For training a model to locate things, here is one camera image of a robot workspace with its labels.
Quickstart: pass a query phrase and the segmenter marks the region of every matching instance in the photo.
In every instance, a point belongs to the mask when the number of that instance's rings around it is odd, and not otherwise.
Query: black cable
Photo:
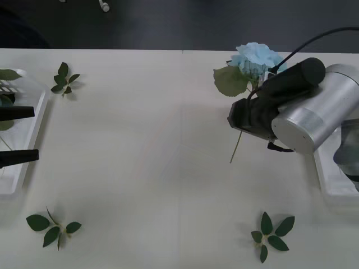
[[[282,60],[278,65],[273,67],[270,71],[272,73],[276,74],[278,72],[278,69],[281,67],[281,65],[283,63],[285,63],[287,60],[289,60],[294,54],[299,52],[306,45],[312,43],[315,40],[318,40],[318,39],[322,38],[323,36],[330,35],[330,34],[336,33],[336,32],[341,32],[341,31],[359,31],[359,27],[341,27],[341,28],[332,29],[332,30],[329,30],[327,32],[321,33],[320,35],[314,36],[313,38],[309,39],[307,42],[300,45],[297,49],[295,49],[290,55],[288,55],[284,60]]]

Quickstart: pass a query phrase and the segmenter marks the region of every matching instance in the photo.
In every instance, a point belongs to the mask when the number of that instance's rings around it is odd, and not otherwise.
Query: blue hydrangea
[[[230,66],[238,66],[241,72],[251,78],[258,79],[268,68],[276,66],[283,58],[277,52],[269,49],[265,44],[257,42],[248,43],[236,47],[239,55],[233,55],[228,63]],[[279,72],[287,69],[287,64],[279,68]]]

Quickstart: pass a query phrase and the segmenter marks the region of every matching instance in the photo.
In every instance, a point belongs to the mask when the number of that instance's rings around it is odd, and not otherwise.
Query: dark floor
[[[359,26],[359,1],[1,0],[52,48],[235,50],[251,41],[290,52],[335,27]],[[303,51],[359,53],[359,33],[323,38]]]

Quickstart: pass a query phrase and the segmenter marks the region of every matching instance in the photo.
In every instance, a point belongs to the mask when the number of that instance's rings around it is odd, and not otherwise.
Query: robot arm
[[[359,70],[345,64],[325,69],[320,60],[309,58],[272,74],[248,99],[235,102],[228,121],[232,128],[268,140],[269,149],[312,154],[358,105]],[[359,191],[358,134],[342,129],[334,161]],[[276,139],[290,150],[275,146]]]

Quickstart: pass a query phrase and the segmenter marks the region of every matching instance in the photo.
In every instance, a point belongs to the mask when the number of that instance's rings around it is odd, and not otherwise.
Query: leaf sprig
[[[57,73],[58,74],[56,76],[54,76],[54,80],[57,85],[53,86],[51,91],[52,92],[60,92],[65,87],[65,91],[62,93],[62,97],[64,97],[65,94],[69,94],[72,92],[70,84],[73,83],[80,76],[80,74],[72,75],[67,81],[67,79],[66,79],[66,77],[68,75],[67,63],[62,63],[60,65],[60,68],[58,69]]]
[[[260,223],[261,232],[260,231],[251,232],[254,242],[256,242],[257,245],[260,246],[261,248],[260,261],[262,263],[265,262],[268,256],[268,249],[263,242],[265,238],[267,238],[268,243],[275,249],[279,251],[289,250],[286,243],[280,237],[287,235],[293,229],[294,221],[295,221],[294,216],[285,218],[280,223],[278,228],[275,230],[274,234],[272,234],[273,224],[271,223],[271,219],[266,212],[263,213],[262,221]]]
[[[69,223],[66,226],[66,228],[64,228],[59,222],[55,221],[55,219],[52,217],[47,207],[46,210],[47,213],[49,214],[50,219],[54,222],[55,226],[46,232],[44,237],[43,248],[47,247],[58,238],[57,250],[60,250],[60,239],[62,234],[67,234],[67,236],[70,238],[71,234],[79,230],[81,224],[74,221]],[[34,231],[43,231],[50,226],[50,221],[46,217],[38,214],[28,216],[26,218],[26,221],[27,224],[29,224],[30,228],[32,228]]]

